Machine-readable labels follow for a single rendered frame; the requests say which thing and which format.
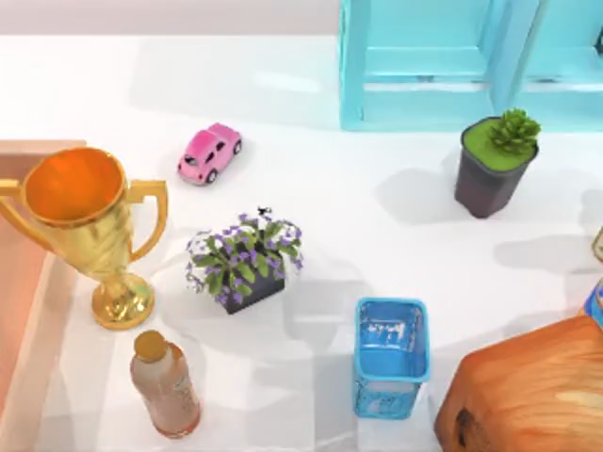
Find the purple flowers in black pot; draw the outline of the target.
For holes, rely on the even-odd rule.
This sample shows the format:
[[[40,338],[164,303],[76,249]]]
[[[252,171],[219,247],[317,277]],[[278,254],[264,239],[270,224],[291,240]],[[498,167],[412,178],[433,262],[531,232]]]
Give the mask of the purple flowers in black pot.
[[[269,207],[241,213],[217,232],[196,233],[187,243],[187,282],[229,315],[285,289],[291,269],[303,268],[302,229],[276,218]]]

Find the pink toy car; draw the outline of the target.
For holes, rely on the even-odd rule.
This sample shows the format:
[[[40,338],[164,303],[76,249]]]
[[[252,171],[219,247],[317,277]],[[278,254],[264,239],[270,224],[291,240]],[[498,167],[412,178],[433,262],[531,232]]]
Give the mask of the pink toy car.
[[[238,131],[213,123],[188,143],[177,164],[177,173],[190,184],[211,185],[241,150],[242,136]]]

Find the blue square container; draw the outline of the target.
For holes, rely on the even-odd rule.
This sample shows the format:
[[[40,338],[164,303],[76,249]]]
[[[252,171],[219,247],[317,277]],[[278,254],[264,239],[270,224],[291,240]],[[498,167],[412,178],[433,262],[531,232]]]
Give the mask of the blue square container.
[[[352,408],[405,419],[430,378],[428,313],[419,299],[363,298],[355,308]]]

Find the green succulent in dark pot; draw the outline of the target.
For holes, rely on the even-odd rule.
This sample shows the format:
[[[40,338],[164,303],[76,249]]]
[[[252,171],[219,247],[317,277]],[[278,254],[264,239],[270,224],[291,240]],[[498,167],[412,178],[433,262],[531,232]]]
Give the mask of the green succulent in dark pot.
[[[540,123],[519,108],[466,127],[455,200],[475,218],[489,218],[504,208],[539,152],[540,132]]]

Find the light blue rack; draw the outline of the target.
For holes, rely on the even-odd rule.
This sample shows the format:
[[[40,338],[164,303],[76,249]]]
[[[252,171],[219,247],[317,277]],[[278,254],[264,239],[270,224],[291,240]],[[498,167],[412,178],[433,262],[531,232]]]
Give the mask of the light blue rack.
[[[346,130],[603,132],[603,0],[340,0],[338,60]]]

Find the gold trophy cup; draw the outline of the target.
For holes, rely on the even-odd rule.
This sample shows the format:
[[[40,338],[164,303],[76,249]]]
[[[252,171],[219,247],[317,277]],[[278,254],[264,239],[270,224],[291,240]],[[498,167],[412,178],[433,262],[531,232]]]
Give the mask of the gold trophy cup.
[[[155,228],[137,250],[131,206],[152,197]],[[113,331],[143,323],[155,291],[128,271],[163,235],[168,190],[163,181],[129,181],[111,153],[76,147],[42,159],[22,181],[0,179],[0,215],[33,242],[98,282],[91,297],[96,322]]]

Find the orange capped bottle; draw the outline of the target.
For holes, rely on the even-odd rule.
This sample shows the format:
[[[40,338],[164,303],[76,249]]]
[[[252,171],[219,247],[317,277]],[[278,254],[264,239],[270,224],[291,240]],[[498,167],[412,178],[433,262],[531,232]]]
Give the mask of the orange capped bottle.
[[[202,406],[182,349],[148,330],[135,339],[134,350],[131,380],[155,429],[172,439],[187,436],[199,425]]]

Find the orange wooden block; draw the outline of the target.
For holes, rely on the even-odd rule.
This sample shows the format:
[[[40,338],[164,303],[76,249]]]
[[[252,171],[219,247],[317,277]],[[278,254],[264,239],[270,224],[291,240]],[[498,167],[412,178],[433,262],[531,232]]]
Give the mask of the orange wooden block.
[[[467,354],[434,430],[443,452],[603,452],[603,329],[574,316]]]

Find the salmon shallow box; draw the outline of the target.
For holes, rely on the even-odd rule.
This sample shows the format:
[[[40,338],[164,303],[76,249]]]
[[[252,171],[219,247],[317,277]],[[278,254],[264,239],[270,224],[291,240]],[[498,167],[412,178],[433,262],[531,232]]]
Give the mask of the salmon shallow box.
[[[21,181],[46,155],[82,139],[0,139],[0,180]],[[47,253],[0,216],[0,424],[17,389],[30,311]]]

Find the blue and orange can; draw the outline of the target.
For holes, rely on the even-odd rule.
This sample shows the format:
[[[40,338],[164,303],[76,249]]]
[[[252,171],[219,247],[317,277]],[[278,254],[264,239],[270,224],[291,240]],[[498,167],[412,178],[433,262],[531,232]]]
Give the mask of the blue and orange can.
[[[594,286],[593,291],[582,306],[582,311],[603,330],[603,278]]]

